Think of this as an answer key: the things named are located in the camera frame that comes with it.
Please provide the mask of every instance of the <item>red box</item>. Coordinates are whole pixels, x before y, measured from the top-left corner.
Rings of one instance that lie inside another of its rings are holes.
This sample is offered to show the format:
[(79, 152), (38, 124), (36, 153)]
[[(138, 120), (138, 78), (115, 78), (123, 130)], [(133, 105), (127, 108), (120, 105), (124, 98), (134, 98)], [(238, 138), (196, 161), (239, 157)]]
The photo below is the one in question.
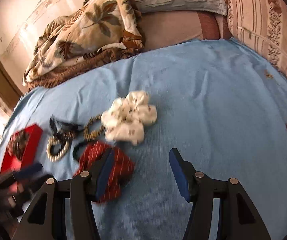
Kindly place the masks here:
[[(23, 152), (22, 160), (19, 161), (16, 156), (10, 156), (8, 150), (5, 151), (5, 156), (2, 161), (0, 174), (9, 172), (9, 171), (19, 171), (21, 168), (29, 166), (33, 163), (35, 159), (36, 150), (38, 147), (38, 143), (40, 141), (40, 137), (42, 135), (42, 129), (37, 125), (33, 124), (31, 126), (26, 127), (25, 132), (29, 134), (28, 142), (26, 148)], [(13, 184), (10, 187), (10, 191), (16, 191), (17, 185)]]

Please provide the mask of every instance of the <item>red striped fabric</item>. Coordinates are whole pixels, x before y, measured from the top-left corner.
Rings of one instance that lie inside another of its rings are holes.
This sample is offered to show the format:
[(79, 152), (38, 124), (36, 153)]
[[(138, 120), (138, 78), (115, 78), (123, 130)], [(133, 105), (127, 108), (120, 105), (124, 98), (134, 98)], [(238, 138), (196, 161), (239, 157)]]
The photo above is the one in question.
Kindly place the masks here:
[[(82, 171), (88, 170), (92, 163), (101, 159), (105, 150), (111, 147), (109, 144), (96, 141), (89, 143), (79, 160), (79, 169), (74, 176)], [(134, 163), (126, 156), (118, 147), (111, 147), (115, 152), (115, 163), (112, 167), (108, 185), (105, 194), (100, 198), (99, 202), (105, 202), (117, 198), (121, 194), (120, 181), (130, 177), (134, 170)]]

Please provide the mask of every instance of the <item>blue bedsheet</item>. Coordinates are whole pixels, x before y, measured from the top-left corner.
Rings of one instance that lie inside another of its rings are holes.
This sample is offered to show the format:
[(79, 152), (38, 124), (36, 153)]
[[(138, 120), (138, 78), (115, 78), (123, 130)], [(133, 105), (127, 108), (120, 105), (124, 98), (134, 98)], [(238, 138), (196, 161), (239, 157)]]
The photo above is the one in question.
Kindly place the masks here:
[[(264, 70), (275, 79), (266, 78)], [(238, 178), (271, 238), (287, 234), (287, 81), (235, 40), (191, 41), (141, 53), (53, 89), (34, 89), (5, 129), (0, 166), (10, 135), (36, 122), (44, 130), (36, 161), (57, 180), (71, 178), (78, 167), (71, 152), (57, 163), (47, 160), (50, 116), (86, 124), (134, 90), (151, 95), (158, 119), (145, 128), (139, 146), (117, 143), (136, 168), (118, 200), (93, 205), (103, 240), (183, 237), (191, 204), (180, 196), (172, 175), (172, 147), (211, 178)], [(216, 225), (218, 201), (213, 214)], [(212, 226), (210, 239), (216, 232)]]

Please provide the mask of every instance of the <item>crumpled white fabric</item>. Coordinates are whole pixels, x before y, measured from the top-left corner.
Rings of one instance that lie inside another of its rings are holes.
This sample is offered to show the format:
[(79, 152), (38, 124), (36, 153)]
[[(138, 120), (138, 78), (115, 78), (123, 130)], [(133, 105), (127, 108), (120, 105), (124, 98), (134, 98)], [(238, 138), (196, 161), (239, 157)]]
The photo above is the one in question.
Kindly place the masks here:
[(144, 125), (157, 120), (154, 105), (148, 105), (149, 96), (145, 91), (130, 92), (126, 98), (117, 98), (108, 111), (103, 112), (101, 123), (106, 128), (108, 141), (129, 141), (138, 145), (144, 140)]

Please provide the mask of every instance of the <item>bolt head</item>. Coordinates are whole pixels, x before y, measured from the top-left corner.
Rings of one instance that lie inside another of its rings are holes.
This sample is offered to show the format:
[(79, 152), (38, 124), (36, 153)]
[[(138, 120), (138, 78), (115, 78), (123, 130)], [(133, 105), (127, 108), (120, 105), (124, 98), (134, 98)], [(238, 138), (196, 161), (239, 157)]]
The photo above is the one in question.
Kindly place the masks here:
[(202, 171), (197, 171), (197, 172), (195, 173), (195, 176), (196, 176), (197, 178), (203, 178), (203, 176), (205, 176), (205, 174), (204, 174)]
[(48, 185), (53, 184), (53, 183), (54, 183), (54, 178), (49, 178), (49, 179), (47, 179), (46, 183), (47, 183)]
[(231, 178), (229, 181), (231, 184), (234, 184), (234, 185), (238, 184), (238, 180), (235, 178)]
[(89, 176), (89, 172), (88, 171), (82, 171), (80, 173), (80, 176), (83, 177), (83, 178), (88, 177)]

